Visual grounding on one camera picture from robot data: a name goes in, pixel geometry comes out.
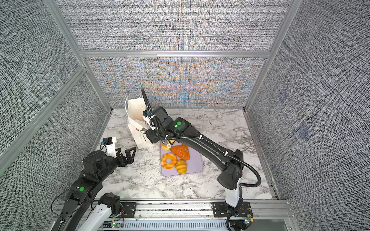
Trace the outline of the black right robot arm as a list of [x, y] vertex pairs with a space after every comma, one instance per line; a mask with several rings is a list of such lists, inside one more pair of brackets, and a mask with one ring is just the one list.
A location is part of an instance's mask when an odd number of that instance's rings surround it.
[[181, 117], [173, 120], [163, 107], [146, 109], [143, 111], [143, 119], [150, 126], [145, 135], [151, 143], [163, 141], [172, 144], [176, 141], [212, 161], [221, 170], [217, 181], [225, 188], [225, 202], [233, 208], [237, 206], [242, 199], [239, 187], [245, 166], [242, 151], [231, 151], [218, 145]]

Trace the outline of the white paper bag with rose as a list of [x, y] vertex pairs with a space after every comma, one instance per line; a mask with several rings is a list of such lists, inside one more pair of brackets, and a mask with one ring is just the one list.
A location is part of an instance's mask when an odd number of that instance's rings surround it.
[[128, 127], [134, 138], [138, 149], [146, 149], [154, 147], [144, 135], [141, 133], [143, 128], [148, 129], [149, 126], [143, 119], [143, 112], [146, 110], [144, 98], [141, 95], [139, 98], [126, 98], [124, 108], [128, 116]]

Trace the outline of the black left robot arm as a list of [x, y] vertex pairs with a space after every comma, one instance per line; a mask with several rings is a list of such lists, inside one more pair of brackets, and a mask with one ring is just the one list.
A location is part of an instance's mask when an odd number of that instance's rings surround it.
[[54, 223], [53, 231], [97, 231], [109, 218], [114, 221], [133, 218], [137, 204], [122, 203], [118, 195], [105, 193], [94, 206], [97, 194], [103, 188], [103, 181], [118, 167], [131, 165], [137, 148], [121, 153], [115, 150], [111, 157], [103, 150], [91, 152], [83, 159], [84, 169], [79, 178], [66, 190], [62, 211]]

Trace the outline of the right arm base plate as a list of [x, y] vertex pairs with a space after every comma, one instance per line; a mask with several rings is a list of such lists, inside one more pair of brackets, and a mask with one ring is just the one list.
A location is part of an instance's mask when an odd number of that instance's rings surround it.
[[233, 212], [234, 207], [224, 202], [212, 202], [211, 208], [216, 218], [227, 218], [230, 214], [237, 218], [243, 218], [246, 224], [253, 222], [254, 214], [251, 209], [251, 204], [247, 201], [242, 201], [237, 210]]

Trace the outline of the small striped bun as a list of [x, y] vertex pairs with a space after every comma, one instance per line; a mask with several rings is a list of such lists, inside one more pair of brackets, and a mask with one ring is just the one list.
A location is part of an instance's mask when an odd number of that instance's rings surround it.
[[176, 165], [175, 165], [175, 168], [176, 168], [176, 171], [180, 174], [180, 175], [184, 175], [186, 174], [187, 172], [187, 163], [185, 160], [178, 160]]

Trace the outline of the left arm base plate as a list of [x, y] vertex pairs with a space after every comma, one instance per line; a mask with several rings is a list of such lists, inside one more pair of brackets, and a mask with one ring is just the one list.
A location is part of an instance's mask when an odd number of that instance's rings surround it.
[[112, 214], [113, 219], [118, 218], [134, 218], [136, 213], [136, 202], [121, 202], [121, 211], [118, 214]]

